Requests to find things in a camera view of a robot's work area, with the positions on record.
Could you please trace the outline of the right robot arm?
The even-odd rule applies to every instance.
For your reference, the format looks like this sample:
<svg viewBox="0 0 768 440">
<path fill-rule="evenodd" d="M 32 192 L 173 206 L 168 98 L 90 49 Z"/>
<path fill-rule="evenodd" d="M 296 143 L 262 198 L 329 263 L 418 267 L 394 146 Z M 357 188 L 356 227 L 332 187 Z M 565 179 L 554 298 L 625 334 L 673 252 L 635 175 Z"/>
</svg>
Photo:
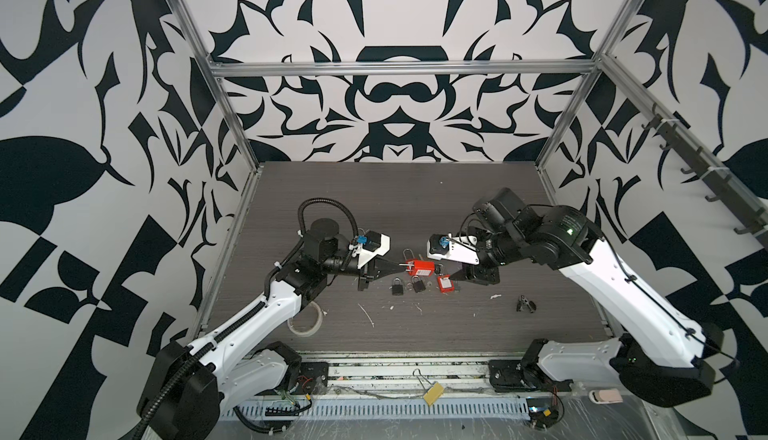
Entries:
<svg viewBox="0 0 768 440">
<path fill-rule="evenodd" d="M 711 395 L 723 331 L 689 318 L 621 259 L 600 228 L 580 210 L 548 205 L 537 212 L 508 188 L 482 198 L 458 234 L 434 234 L 428 255 L 458 262 L 454 281 L 495 285 L 500 268 L 529 260 L 584 289 L 623 329 L 604 341 L 536 339 L 512 365 L 491 365 L 500 392 L 549 390 L 571 381 L 620 385 L 642 400 L 674 407 Z"/>
</svg>

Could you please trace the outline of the red padlock front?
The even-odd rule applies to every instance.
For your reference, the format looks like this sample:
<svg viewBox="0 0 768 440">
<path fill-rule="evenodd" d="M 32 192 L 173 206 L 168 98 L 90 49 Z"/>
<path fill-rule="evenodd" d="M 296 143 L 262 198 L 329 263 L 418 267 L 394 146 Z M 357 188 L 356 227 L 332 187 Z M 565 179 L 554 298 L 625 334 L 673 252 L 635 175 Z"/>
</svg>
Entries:
<svg viewBox="0 0 768 440">
<path fill-rule="evenodd" d="M 454 282 L 449 275 L 440 275 L 437 277 L 437 286 L 441 293 L 449 293 L 455 290 Z"/>
</svg>

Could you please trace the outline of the small black padlock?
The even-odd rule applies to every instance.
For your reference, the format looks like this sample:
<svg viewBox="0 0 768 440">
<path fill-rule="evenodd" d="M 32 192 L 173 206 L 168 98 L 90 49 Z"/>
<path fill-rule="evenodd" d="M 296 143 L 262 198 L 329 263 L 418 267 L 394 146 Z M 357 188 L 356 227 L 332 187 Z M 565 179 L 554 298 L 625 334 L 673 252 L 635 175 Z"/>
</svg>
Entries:
<svg viewBox="0 0 768 440">
<path fill-rule="evenodd" d="M 393 296 L 402 296 L 405 293 L 405 284 L 399 277 L 392 280 L 391 293 Z"/>
<path fill-rule="evenodd" d="M 412 277 L 410 284 L 415 293 L 421 293 L 426 290 L 425 282 L 418 276 Z"/>
</svg>

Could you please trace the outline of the red padlock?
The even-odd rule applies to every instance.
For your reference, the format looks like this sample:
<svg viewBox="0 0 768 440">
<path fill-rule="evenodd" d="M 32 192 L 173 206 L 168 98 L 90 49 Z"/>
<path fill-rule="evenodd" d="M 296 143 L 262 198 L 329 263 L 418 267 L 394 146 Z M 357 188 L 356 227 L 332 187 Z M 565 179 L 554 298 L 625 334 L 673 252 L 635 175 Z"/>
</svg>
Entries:
<svg viewBox="0 0 768 440">
<path fill-rule="evenodd" d="M 455 290 L 454 282 L 449 275 L 440 275 L 437 277 L 437 286 L 441 293 L 449 293 Z"/>
<path fill-rule="evenodd" d="M 411 277 L 430 276 L 435 272 L 435 263 L 417 256 L 412 249 L 403 250 L 405 271 Z"/>
</svg>

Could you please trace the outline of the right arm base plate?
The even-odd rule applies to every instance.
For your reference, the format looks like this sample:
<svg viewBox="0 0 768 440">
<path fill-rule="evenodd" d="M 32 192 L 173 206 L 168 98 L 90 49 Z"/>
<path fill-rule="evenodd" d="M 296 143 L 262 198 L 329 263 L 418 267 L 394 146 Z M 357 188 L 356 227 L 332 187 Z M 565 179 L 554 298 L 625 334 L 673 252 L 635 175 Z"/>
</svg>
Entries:
<svg viewBox="0 0 768 440">
<path fill-rule="evenodd" d="M 534 363 L 494 359 L 488 368 L 490 385 L 497 393 L 572 391 L 571 380 L 553 380 Z"/>
</svg>

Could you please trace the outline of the small black padlock back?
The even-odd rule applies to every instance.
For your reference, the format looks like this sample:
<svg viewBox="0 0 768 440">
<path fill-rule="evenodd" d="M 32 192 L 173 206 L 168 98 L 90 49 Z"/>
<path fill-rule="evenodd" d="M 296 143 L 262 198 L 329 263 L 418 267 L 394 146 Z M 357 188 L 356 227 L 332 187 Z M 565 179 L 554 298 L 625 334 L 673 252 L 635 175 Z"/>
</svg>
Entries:
<svg viewBox="0 0 768 440">
<path fill-rule="evenodd" d="M 392 280 L 391 293 L 393 296 L 402 296 L 405 293 L 405 284 L 399 277 Z"/>
</svg>

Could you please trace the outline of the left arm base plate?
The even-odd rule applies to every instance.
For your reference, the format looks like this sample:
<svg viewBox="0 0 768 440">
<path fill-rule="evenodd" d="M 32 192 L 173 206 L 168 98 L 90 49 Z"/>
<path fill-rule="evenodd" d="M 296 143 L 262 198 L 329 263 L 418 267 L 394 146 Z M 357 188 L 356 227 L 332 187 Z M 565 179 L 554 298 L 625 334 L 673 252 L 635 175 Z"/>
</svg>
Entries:
<svg viewBox="0 0 768 440">
<path fill-rule="evenodd" d="M 263 394 L 316 394 L 327 388 L 330 364 L 324 361 L 301 362 L 290 365 L 276 387 L 263 391 Z"/>
</svg>

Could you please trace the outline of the small black padlock front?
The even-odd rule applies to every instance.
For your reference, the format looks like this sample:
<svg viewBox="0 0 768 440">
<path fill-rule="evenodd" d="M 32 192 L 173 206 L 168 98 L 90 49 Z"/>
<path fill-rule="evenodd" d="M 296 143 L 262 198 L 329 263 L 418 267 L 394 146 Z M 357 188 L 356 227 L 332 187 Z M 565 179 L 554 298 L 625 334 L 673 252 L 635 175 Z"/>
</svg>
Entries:
<svg viewBox="0 0 768 440">
<path fill-rule="evenodd" d="M 426 290 L 425 282 L 418 276 L 412 277 L 410 284 L 415 293 L 421 293 Z"/>
</svg>

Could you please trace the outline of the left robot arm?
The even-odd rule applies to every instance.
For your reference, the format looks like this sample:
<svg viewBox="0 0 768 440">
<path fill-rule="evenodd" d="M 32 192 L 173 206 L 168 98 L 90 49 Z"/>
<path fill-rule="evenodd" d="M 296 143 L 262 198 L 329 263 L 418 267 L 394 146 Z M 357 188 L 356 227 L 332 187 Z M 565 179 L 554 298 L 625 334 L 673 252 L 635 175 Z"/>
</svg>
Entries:
<svg viewBox="0 0 768 440">
<path fill-rule="evenodd" d="M 268 273 L 261 295 L 209 333 L 158 352 L 136 408 L 133 438 L 153 432 L 161 439 L 204 439 L 222 413 L 257 393 L 291 388 L 300 356 L 280 342 L 260 343 L 309 306 L 329 278 L 367 282 L 401 271 L 386 256 L 390 247 L 384 233 L 370 230 L 347 240 L 334 220 L 314 221 Z"/>
</svg>

